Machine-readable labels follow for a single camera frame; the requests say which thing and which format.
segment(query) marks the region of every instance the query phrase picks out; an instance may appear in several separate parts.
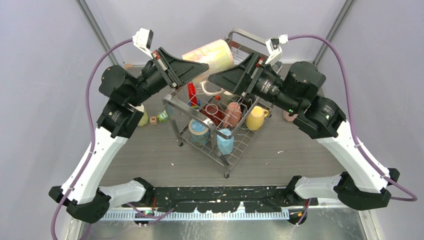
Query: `light blue cup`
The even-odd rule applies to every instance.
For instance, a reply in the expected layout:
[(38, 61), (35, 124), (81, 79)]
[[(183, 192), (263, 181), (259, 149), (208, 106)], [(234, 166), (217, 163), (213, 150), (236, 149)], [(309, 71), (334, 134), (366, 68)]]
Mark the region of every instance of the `light blue cup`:
[(190, 131), (191, 142), (199, 147), (205, 146), (209, 141), (209, 129), (203, 126), (200, 122), (192, 119), (188, 124)]
[[(227, 136), (231, 135), (231, 131), (228, 128), (223, 128), (223, 129), (220, 129), (219, 131)], [(233, 147), (234, 147), (233, 136), (230, 139), (225, 139), (222, 136), (218, 135), (217, 139), (218, 139), (218, 148), (223, 155), (227, 155), (233, 152)]]

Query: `dish rack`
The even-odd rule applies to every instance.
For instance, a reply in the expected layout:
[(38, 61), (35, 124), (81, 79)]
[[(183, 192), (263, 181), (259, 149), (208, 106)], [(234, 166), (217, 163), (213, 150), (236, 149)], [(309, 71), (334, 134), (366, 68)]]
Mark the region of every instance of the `dish rack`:
[[(260, 38), (242, 29), (234, 28), (232, 31), (230, 31), (230, 33), (228, 34), (228, 37), (225, 38), (225, 41), (228, 43), (228, 46), (231, 49), (233, 59), (234, 59), (234, 64), (241, 63), (249, 54), (253, 52), (257, 52), (257, 51), (254, 51), (251, 48), (248, 48), (234, 41), (233, 34), (239, 34), (240, 36), (244, 38), (247, 38), (253, 42), (256, 42), (265, 46), (265, 40), (263, 38)], [(264, 54), (260, 53), (260, 55), (264, 60), (268, 58), (268, 56)], [(275, 70), (277, 74), (280, 72), (282, 68), (283, 68), (283, 64), (280, 61), (278, 61), (273, 66), (273, 69)], [(215, 84), (211, 82), (207, 83), (207, 89), (214, 89), (214, 88), (216, 90), (219, 89), (219, 87), (216, 86)], [(243, 103), (243, 97), (235, 96), (229, 99), (229, 97), (225, 94), (221, 94), (220, 96), (221, 97), (218, 99), (214, 96), (205, 95), (203, 94), (202, 89), (199, 87), (196, 89), (195, 95), (189, 97), (187, 88), (183, 87), (179, 89), (173, 89), (170, 94), (166, 95), (163, 98), (163, 105), (168, 114), (168, 118), (169, 118), (169, 122), (171, 124), (172, 130), (176, 136), (177, 144), (180, 147), (182, 147), (184, 145), (184, 142), (189, 143), (193, 147), (197, 148), (199, 151), (209, 156), (211, 159), (215, 160), (220, 165), (224, 166), (225, 168), (224, 178), (227, 179), (230, 177), (230, 172), (233, 169), (233, 167), (236, 165), (237, 161), (241, 158), (243, 153), (250, 146), (250, 144), (253, 141), (253, 138), (256, 136), (256, 134), (260, 130), (259, 129), (259, 130), (253, 131), (246, 127), (245, 121), (248, 115), (251, 113), (251, 111), (253, 110), (255, 106), (259, 106), (263, 109), (268, 110), (269, 114), (267, 117), (265, 117), (265, 120), (264, 120), (264, 124), (265, 124), (266, 120), (270, 118), (272, 115), (272, 109), (274, 105), (263, 104), (260, 102), (260, 98), (256, 97), (256, 100), (252, 103), (252, 105), (250, 107), (247, 107)], [(241, 120), (236, 126), (227, 127), (228, 129), (231, 130), (231, 134), (226, 135), (218, 131), (219, 129), (223, 128), (224, 120), (221, 120), (218, 126), (216, 126), (215, 123), (210, 118), (208, 118), (206, 115), (203, 115), (198, 110), (190, 106), (190, 103), (192, 102), (192, 99), (194, 98), (196, 98), (197, 101), (200, 102), (199, 110), (206, 104), (215, 104), (219, 106), (220, 111), (222, 112), (222, 119), (225, 119), (227, 116), (225, 109), (227, 109), (228, 104), (230, 102), (238, 103), (242, 109), (247, 108), (247, 111), (241, 117)], [(192, 119), (197, 121), (198, 123), (201, 123), (206, 128), (208, 128), (210, 135), (205, 145), (198, 146), (192, 142), (190, 137), (190, 131), (189, 131), (189, 122)], [(217, 139), (218, 136), (227, 140), (234, 137), (233, 150), (230, 154), (223, 155), (221, 153), (221, 151), (218, 148), (218, 139)]]

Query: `mug handle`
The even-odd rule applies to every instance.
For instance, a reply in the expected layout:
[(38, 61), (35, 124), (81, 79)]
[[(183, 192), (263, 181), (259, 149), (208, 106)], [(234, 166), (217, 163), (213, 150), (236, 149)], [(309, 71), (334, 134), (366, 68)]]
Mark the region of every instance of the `mug handle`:
[(270, 111), (268, 110), (268, 109), (264, 109), (263, 110), (263, 113), (264, 113), (264, 117), (266, 118), (266, 117), (268, 117), (268, 115), (270, 114)]

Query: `gray wall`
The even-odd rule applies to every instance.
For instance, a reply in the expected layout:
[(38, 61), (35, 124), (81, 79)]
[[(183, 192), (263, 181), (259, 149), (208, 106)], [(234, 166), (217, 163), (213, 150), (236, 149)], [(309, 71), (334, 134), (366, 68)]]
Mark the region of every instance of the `gray wall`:
[[(140, 27), (154, 32), (152, 49), (163, 47), (181, 56), (217, 39), (233, 28), (262, 38), (281, 34), (325, 36), (344, 0), (87, 0), (110, 43), (131, 38)], [(252, 41), (248, 46), (266, 53)], [(283, 62), (312, 61), (321, 44), (302, 40), (284, 49)], [(118, 59), (145, 64), (148, 58), (133, 47), (123, 47)]]
[[(347, 68), (359, 137), (420, 198), (391, 201), (375, 211), (385, 240), (424, 234), (423, 16), (421, 0), (357, 1), (334, 40)], [(330, 51), (319, 68), (327, 76), (326, 94), (346, 110), (342, 76)]]
[[(0, 16), (0, 239), (51, 239), (48, 192), (90, 142), (84, 92), (103, 51), (75, 1), (1, 1)], [(99, 76), (94, 116), (106, 103)]]

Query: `gray floor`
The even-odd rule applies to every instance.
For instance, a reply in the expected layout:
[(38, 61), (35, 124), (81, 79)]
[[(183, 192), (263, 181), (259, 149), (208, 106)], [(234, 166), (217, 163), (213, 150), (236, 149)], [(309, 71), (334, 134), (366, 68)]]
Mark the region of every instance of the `gray floor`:
[[(168, 93), (166, 88), (144, 103), (149, 116), (164, 110), (162, 98)], [(223, 177), (224, 167), (204, 153), (188, 144), (177, 146), (167, 122), (137, 128), (112, 161), (101, 185), (122, 184), (135, 177), (157, 187), (286, 185), (295, 175), (325, 177), (343, 170), (327, 149), (285, 122), (282, 110), (275, 107), (228, 179)]]
[(286, 220), (162, 221), (138, 228), (131, 221), (100, 221), (87, 240), (363, 240), (360, 216), (350, 208), (311, 208), (299, 228)]

